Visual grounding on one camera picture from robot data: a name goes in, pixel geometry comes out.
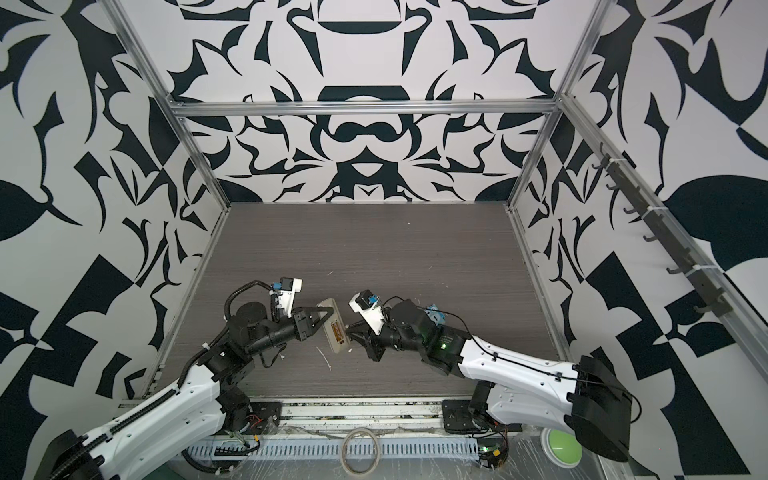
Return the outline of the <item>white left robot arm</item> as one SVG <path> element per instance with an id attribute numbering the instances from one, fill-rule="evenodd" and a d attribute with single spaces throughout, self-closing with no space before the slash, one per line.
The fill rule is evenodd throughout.
<path id="1" fill-rule="evenodd" d="M 248 425 L 249 397 L 238 384 L 263 352 L 305 341 L 333 315 L 300 307 L 280 321 L 259 302 L 241 306 L 220 333 L 185 364 L 179 378 L 132 410 L 77 435 L 52 440 L 38 479 L 142 479 L 195 442 Z"/>

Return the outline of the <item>white remote control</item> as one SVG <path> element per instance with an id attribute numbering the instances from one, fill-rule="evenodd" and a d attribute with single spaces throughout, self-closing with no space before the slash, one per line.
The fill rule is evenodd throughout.
<path id="1" fill-rule="evenodd" d="M 350 340 L 346 334 L 345 325 L 341 317 L 341 310 L 336 300 L 327 298 L 317 304 L 318 307 L 331 308 L 333 312 L 323 324 L 323 331 L 327 338 L 331 350 L 335 354 L 349 352 L 351 349 Z"/>

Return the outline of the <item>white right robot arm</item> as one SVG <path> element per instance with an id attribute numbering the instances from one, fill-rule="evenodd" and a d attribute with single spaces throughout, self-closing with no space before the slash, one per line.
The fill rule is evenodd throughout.
<path id="1" fill-rule="evenodd" d="M 369 291 L 349 302 L 360 321 L 349 338 L 378 362 L 386 350 L 413 351 L 446 376 L 473 380 L 470 410 L 489 424 L 521 424 L 569 433 L 589 451 L 630 459 L 633 395 L 599 360 L 546 360 L 506 350 L 435 321 L 436 311 L 410 300 L 386 305 Z"/>

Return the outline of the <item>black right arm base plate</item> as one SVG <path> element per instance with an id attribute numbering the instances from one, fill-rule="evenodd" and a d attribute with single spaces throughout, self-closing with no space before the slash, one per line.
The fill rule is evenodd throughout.
<path id="1" fill-rule="evenodd" d="M 510 427 L 494 419 L 488 404 L 475 400 L 443 400 L 443 429 L 449 434 L 474 435 L 509 431 Z"/>

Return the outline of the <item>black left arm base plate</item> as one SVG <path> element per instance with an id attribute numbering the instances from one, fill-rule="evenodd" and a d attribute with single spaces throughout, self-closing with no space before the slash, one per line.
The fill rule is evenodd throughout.
<path id="1" fill-rule="evenodd" d="M 276 430 L 281 425 L 283 403 L 279 401 L 250 402 L 247 407 L 235 411 L 227 430 L 243 435 L 261 435 Z"/>

